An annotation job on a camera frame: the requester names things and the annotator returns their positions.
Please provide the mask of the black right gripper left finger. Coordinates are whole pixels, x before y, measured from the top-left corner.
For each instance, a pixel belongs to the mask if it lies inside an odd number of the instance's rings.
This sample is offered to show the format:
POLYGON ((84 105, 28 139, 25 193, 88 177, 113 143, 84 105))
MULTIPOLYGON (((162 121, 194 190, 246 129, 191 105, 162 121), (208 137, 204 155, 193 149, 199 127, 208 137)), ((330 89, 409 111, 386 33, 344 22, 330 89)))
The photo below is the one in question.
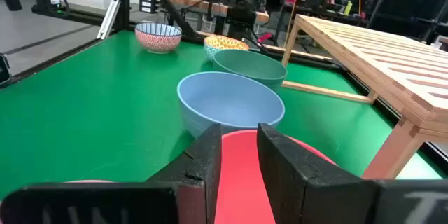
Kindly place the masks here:
POLYGON ((0 223, 214 224, 221 153, 213 124, 144 182, 31 185, 0 203, 0 223))

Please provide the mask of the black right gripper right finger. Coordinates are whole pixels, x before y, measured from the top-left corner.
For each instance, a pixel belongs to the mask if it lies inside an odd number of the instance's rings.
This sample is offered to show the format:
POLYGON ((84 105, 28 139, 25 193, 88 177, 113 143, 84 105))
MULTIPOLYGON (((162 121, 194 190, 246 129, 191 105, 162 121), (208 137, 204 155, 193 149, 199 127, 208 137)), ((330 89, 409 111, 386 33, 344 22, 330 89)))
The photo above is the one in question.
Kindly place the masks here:
POLYGON ((267 124, 257 147, 276 224, 448 224, 448 180, 365 180, 267 124))

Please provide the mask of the yellow bowl blue patterned outside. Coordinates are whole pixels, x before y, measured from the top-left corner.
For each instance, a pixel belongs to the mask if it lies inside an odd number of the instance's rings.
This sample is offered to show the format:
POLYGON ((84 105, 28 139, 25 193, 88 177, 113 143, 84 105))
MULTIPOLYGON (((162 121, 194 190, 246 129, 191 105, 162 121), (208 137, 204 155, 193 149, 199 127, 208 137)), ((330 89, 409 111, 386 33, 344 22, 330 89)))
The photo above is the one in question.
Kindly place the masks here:
POLYGON ((212 61, 214 55, 221 50, 249 50, 249 46, 226 36, 213 35, 204 39, 204 51, 208 61, 212 61))

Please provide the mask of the large green bowl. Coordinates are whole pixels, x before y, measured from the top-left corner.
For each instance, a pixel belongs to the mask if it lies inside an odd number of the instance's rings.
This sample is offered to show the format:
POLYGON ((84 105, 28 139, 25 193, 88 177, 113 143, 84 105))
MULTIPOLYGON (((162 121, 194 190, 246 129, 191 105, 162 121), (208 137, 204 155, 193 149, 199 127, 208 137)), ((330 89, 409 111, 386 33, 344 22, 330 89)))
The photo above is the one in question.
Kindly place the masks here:
POLYGON ((287 76, 285 66, 249 50, 221 50, 213 56, 213 69, 251 78, 273 91, 281 87, 287 76))

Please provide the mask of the large red bowl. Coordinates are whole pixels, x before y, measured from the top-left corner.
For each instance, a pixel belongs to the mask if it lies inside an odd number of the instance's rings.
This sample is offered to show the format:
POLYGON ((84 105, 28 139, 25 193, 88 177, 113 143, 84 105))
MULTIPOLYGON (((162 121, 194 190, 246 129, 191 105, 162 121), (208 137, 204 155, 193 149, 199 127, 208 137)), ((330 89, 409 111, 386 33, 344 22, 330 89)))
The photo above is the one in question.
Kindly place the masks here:
POLYGON ((174 186, 178 215, 169 224, 275 224, 258 160, 258 132, 206 130, 168 165, 151 186, 174 186))

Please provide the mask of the striped bowl red patterned outside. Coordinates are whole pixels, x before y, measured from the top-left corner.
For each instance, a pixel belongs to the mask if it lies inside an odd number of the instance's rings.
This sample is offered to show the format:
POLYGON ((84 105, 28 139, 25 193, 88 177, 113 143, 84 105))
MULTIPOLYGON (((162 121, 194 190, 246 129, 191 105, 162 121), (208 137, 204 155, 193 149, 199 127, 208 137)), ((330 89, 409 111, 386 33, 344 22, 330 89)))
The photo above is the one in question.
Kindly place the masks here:
POLYGON ((155 22, 137 24, 134 33, 143 48, 159 54, 170 53, 175 50, 182 38, 180 28, 155 22))

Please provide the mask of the large blue bowl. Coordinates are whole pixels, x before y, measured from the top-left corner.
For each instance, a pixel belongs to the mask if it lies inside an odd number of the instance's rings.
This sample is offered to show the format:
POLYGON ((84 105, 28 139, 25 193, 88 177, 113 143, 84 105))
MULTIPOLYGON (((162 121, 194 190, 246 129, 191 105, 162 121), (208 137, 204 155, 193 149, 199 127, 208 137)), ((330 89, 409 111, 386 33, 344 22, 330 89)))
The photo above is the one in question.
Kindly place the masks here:
POLYGON ((233 73, 190 74, 179 81, 176 91, 185 128, 195 138, 215 123, 224 134, 252 130, 260 123, 276 127, 286 111, 273 90, 233 73))

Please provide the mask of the wooden slatted shelf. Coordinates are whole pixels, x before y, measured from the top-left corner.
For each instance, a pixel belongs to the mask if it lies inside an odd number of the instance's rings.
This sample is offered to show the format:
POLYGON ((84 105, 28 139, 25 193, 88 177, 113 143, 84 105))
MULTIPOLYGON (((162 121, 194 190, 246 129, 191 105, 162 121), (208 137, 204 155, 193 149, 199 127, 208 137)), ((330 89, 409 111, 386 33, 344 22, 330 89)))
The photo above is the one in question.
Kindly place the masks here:
POLYGON ((370 88, 367 96, 284 81, 285 88, 363 103, 381 97, 401 114, 364 179, 394 179, 425 142, 448 142, 448 52, 404 36, 296 15, 281 63, 302 30, 370 88))

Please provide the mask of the wooden background workbench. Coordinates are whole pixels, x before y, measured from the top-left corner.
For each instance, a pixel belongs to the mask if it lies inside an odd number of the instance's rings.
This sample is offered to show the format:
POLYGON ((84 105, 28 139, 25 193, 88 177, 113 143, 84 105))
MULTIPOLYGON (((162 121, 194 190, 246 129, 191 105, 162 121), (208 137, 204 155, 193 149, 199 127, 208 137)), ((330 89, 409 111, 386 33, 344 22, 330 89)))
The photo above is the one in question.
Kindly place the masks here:
MULTIPOLYGON (((208 13, 209 2, 203 0, 170 0, 172 4, 179 8, 189 8, 192 11, 197 11, 200 13, 208 13)), ((228 6, 222 3, 212 3, 211 4, 211 14, 226 17, 228 12, 228 6)), ((256 13, 256 24, 264 24, 269 21, 270 16, 267 12, 257 12, 256 13)))

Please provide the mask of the black box white labels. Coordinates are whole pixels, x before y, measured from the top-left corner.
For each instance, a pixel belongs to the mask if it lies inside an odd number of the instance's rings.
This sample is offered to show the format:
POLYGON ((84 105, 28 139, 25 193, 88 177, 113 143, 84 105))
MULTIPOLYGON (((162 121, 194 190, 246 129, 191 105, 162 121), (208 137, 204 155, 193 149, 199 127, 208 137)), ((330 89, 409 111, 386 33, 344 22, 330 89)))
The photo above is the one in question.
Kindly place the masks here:
POLYGON ((156 7, 155 0, 139 0, 139 10, 144 13, 154 14, 156 7))

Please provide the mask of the green table mat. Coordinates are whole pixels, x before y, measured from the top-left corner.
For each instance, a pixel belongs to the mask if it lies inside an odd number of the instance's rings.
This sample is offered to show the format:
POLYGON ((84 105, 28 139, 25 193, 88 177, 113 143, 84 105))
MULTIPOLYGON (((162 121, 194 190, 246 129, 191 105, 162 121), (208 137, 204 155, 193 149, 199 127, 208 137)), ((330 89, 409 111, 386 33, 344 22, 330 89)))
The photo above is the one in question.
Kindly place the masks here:
MULTIPOLYGON (((0 199, 50 181, 143 181, 192 141, 176 87, 202 46, 145 51, 130 31, 0 90, 0 199)), ((282 89, 280 132, 361 175, 398 119, 378 105, 282 89)))

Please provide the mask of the black storage rack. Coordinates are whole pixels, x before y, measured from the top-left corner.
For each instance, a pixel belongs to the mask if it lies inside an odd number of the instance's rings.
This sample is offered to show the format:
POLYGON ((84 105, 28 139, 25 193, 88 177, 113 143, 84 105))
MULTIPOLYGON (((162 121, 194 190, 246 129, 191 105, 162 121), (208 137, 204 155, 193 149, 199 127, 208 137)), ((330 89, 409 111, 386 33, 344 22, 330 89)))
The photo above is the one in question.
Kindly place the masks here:
POLYGON ((448 0, 363 0, 368 27, 427 44, 448 37, 448 0))

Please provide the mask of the silver aluminium bracket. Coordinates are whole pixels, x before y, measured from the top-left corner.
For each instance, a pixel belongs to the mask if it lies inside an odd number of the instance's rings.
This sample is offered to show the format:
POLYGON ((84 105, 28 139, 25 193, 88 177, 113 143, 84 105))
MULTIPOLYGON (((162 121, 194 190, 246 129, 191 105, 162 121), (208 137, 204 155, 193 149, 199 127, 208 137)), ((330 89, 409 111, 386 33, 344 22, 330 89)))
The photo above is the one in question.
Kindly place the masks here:
POLYGON ((99 32, 97 34, 97 39, 104 40, 109 36, 120 7, 120 1, 121 0, 111 0, 107 12, 104 16, 103 22, 101 24, 101 27, 99 29, 99 32))

